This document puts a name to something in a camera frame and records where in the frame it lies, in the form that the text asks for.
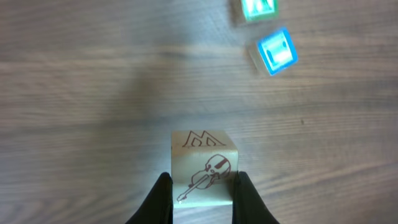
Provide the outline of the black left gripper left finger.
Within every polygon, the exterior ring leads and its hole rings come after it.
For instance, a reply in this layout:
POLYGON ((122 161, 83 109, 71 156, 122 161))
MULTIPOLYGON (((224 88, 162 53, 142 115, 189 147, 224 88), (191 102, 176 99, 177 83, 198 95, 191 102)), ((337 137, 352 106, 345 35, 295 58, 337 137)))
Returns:
POLYGON ((170 174, 161 173, 141 206, 126 224, 172 224, 172 185, 170 174))

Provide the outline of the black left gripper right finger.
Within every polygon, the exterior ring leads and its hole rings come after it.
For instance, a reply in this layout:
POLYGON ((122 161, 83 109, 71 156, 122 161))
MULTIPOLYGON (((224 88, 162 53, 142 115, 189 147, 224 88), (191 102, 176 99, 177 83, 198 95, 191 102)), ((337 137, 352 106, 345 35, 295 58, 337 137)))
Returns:
POLYGON ((279 224, 243 171, 234 178, 232 224, 279 224))

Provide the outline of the violin drawing wooden block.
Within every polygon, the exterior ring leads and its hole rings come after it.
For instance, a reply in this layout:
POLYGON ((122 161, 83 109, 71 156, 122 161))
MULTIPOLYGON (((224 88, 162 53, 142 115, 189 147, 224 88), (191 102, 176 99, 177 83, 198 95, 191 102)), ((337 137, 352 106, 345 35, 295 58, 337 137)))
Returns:
POLYGON ((238 148, 222 130, 171 134, 172 196, 175 208, 231 205, 238 148))

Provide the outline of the blue letter wooden block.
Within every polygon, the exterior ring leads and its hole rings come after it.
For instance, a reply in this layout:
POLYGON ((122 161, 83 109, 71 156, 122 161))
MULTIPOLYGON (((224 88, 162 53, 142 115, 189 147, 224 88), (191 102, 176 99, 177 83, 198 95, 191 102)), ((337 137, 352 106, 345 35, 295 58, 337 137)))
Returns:
POLYGON ((298 62, 298 54, 286 27, 248 45, 254 66, 260 73, 274 76, 298 62))

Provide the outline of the green letter wooden block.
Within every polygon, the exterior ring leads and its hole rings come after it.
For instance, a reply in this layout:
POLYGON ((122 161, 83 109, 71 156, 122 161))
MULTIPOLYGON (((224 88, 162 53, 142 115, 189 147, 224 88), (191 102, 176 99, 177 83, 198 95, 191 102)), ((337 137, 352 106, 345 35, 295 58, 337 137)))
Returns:
POLYGON ((278 0, 233 0, 231 5, 238 24, 263 21, 279 15, 278 0))

